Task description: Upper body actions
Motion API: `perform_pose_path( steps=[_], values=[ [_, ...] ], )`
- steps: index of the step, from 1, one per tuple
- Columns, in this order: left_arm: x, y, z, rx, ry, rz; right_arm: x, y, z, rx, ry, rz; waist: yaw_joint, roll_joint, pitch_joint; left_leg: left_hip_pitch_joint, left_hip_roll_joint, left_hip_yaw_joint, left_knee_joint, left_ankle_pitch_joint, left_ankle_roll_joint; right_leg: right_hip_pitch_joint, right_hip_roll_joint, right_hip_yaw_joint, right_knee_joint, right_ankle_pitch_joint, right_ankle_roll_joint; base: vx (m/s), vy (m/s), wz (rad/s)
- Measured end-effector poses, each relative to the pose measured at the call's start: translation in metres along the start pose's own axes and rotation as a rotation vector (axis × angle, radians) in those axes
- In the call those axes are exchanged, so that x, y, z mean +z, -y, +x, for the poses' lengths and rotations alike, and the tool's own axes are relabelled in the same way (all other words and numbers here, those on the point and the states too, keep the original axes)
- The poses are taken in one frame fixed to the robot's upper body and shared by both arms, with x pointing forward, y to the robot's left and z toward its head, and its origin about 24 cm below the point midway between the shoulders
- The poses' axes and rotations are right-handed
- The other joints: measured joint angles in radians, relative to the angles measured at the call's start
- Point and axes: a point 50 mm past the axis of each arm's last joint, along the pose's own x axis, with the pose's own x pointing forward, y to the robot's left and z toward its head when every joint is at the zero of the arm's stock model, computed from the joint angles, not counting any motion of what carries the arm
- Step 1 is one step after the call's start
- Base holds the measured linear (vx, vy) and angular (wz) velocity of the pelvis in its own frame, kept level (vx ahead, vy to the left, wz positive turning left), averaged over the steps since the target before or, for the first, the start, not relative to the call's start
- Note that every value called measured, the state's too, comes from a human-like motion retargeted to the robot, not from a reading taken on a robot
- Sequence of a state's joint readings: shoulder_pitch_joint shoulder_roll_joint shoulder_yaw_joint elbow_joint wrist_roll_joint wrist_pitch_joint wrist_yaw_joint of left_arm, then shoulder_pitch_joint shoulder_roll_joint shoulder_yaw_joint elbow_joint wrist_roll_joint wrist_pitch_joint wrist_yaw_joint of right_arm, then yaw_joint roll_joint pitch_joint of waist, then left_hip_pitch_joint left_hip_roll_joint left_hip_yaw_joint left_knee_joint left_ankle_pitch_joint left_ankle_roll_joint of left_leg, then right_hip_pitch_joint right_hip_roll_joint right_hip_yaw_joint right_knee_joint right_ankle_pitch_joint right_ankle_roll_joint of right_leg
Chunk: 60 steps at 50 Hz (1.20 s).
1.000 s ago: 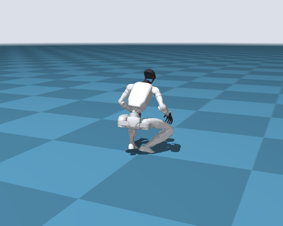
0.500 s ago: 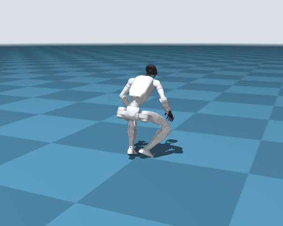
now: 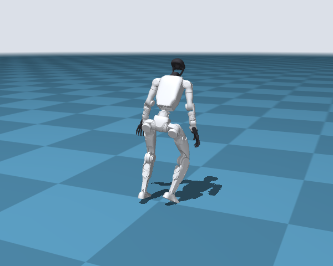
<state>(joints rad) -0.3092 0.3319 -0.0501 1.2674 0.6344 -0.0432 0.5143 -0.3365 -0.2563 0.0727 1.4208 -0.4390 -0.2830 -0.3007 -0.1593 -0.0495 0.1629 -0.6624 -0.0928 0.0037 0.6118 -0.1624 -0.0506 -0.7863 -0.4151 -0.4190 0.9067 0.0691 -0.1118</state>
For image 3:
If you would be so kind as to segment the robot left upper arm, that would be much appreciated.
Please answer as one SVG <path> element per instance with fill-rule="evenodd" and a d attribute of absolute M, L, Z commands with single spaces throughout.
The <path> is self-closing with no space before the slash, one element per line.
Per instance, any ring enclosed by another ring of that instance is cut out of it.
<path fill-rule="evenodd" d="M 149 90 L 148 97 L 147 97 L 147 99 L 145 101 L 145 104 L 148 105 L 148 106 L 150 106 L 150 107 L 154 106 L 154 104 L 155 104 L 155 101 L 153 99 L 154 99 L 154 97 L 157 94 L 157 89 L 158 89 L 159 81 L 160 81 L 160 78 L 155 78 L 152 81 L 151 89 Z"/>

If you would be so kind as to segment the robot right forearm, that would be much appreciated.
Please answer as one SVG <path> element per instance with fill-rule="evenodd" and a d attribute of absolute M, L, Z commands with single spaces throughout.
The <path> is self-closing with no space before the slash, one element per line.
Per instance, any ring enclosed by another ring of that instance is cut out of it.
<path fill-rule="evenodd" d="M 189 129 L 192 131 L 192 127 L 196 127 L 196 117 L 195 117 L 195 105 L 193 103 L 193 111 L 188 112 L 189 116 Z M 197 129 L 197 127 L 196 127 Z M 193 132 L 193 131 L 192 131 Z"/>

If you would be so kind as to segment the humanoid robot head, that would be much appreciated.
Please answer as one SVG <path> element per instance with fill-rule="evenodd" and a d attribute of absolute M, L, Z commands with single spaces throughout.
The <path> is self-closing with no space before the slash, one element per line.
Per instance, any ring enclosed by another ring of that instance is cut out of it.
<path fill-rule="evenodd" d="M 171 61 L 171 65 L 172 65 L 172 68 L 173 68 L 173 72 L 170 74 L 170 75 L 173 75 L 173 76 L 181 76 L 184 69 L 185 69 L 185 64 L 184 62 L 179 59 L 179 58 L 176 58 L 176 59 L 173 59 Z M 174 70 L 182 70 L 181 73 L 179 74 L 178 72 L 174 72 Z"/>

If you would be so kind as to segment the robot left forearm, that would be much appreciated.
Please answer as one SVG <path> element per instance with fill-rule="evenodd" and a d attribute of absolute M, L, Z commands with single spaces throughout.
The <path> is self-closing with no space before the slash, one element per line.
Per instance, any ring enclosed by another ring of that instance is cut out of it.
<path fill-rule="evenodd" d="M 150 111 L 151 111 L 151 107 L 144 103 L 143 109 L 144 109 L 144 111 L 143 111 L 143 114 L 142 114 L 142 119 L 143 119 L 142 124 L 144 123 L 145 120 L 149 119 L 149 114 L 150 114 Z"/>

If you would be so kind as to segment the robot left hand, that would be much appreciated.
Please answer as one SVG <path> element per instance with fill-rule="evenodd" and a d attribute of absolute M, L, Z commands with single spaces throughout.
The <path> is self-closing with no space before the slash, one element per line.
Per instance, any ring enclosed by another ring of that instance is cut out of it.
<path fill-rule="evenodd" d="M 140 124 L 138 125 L 138 128 L 136 130 L 136 135 L 137 135 L 137 132 L 138 132 L 138 136 L 139 136 L 139 133 L 140 133 L 140 136 L 142 136 L 142 122 L 143 122 L 143 119 L 141 120 Z M 143 131 L 143 136 L 144 136 L 144 131 Z"/>

